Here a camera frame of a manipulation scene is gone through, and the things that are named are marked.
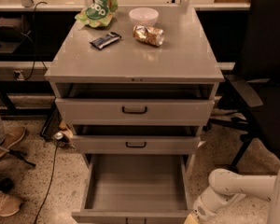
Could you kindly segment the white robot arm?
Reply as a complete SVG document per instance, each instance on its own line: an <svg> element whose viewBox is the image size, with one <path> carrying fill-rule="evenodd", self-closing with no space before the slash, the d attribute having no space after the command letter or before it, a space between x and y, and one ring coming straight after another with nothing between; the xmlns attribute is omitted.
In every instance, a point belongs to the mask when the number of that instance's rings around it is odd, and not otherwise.
<svg viewBox="0 0 280 224"><path fill-rule="evenodd" d="M239 175L227 169L216 169L208 177L209 186L196 199L184 224L201 224L217 211L245 196L270 203L267 224L280 224L280 169L277 175Z"/></svg>

